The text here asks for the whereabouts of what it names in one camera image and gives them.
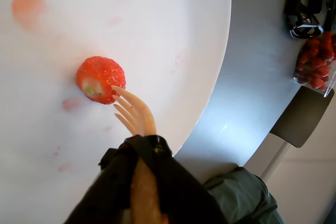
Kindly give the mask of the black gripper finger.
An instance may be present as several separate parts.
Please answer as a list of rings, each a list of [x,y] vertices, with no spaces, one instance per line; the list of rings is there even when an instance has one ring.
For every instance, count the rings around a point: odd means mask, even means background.
[[[144,162],[158,180],[170,223],[227,223],[215,199],[174,158],[153,155]]]
[[[102,157],[101,172],[65,223],[121,223],[130,208],[130,188],[138,155],[128,144],[110,148]]]

